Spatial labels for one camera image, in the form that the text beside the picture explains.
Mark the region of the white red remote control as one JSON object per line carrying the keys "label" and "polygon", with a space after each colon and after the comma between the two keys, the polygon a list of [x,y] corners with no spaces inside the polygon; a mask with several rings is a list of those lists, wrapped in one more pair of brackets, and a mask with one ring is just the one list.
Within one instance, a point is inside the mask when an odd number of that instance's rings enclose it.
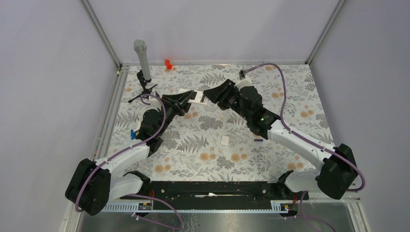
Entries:
{"label": "white red remote control", "polygon": [[190,89],[181,88],[176,95],[179,97],[180,102],[182,102],[183,105],[186,105],[186,104],[206,105],[209,102],[209,99],[204,95],[204,93],[198,90],[190,90]]}

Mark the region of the white battery cover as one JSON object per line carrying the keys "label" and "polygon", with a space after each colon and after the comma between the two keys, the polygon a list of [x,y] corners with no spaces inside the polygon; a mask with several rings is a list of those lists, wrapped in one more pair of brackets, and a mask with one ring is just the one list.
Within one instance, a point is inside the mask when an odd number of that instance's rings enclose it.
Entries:
{"label": "white battery cover", "polygon": [[223,146],[227,146],[229,144],[229,137],[228,136],[222,136],[220,144],[223,145]]}

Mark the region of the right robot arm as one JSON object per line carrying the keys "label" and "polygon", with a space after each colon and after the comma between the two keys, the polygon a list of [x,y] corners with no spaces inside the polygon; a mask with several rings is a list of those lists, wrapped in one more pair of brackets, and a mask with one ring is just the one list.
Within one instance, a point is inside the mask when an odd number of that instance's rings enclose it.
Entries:
{"label": "right robot arm", "polygon": [[350,147],[324,144],[299,130],[286,128],[280,116],[263,106],[262,96],[249,81],[235,84],[226,80],[205,90],[204,96],[220,109],[231,109],[240,115],[252,133],[287,147],[314,165],[315,170],[283,174],[279,179],[282,183],[277,186],[281,198],[289,199],[301,191],[321,191],[340,200],[358,176]]}

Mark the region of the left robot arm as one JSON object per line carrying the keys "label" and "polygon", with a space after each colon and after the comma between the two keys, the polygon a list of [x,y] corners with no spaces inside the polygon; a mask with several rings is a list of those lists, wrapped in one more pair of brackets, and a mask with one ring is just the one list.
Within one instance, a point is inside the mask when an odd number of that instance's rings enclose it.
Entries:
{"label": "left robot arm", "polygon": [[161,97],[148,95],[151,108],[143,114],[139,128],[132,132],[134,144],[105,158],[79,162],[65,191],[74,203],[76,212],[94,216],[114,199],[134,194],[143,199],[150,186],[136,174],[123,174],[130,165],[148,158],[162,144],[162,134],[176,116],[184,116],[194,100],[201,100],[200,92],[186,90]]}

